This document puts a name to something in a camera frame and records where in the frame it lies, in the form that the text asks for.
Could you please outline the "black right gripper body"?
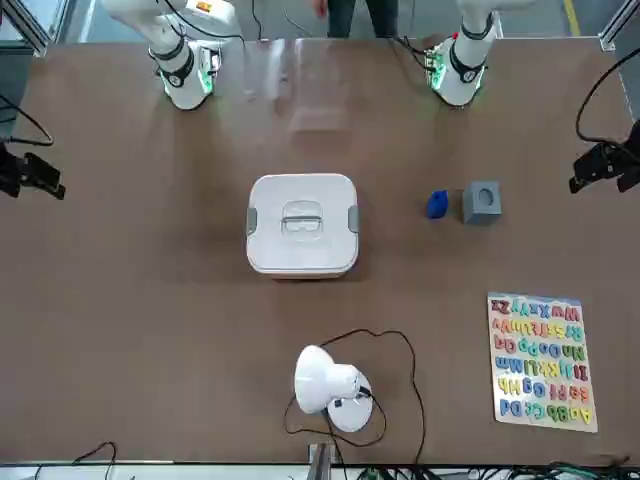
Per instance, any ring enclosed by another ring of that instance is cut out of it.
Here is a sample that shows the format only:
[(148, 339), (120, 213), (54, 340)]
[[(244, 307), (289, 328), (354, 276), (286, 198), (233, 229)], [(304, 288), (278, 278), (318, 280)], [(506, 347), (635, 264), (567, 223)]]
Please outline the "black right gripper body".
[(22, 162), (19, 157), (10, 153), (5, 144), (0, 147), (1, 182), (19, 183), (22, 179)]

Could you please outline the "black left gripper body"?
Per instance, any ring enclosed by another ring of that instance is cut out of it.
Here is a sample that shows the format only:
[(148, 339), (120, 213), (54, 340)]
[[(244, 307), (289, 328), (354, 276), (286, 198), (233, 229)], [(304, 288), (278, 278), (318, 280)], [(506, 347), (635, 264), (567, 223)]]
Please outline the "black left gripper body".
[(639, 124), (636, 120), (624, 141), (609, 140), (608, 162), (613, 168), (632, 168), (639, 166)]

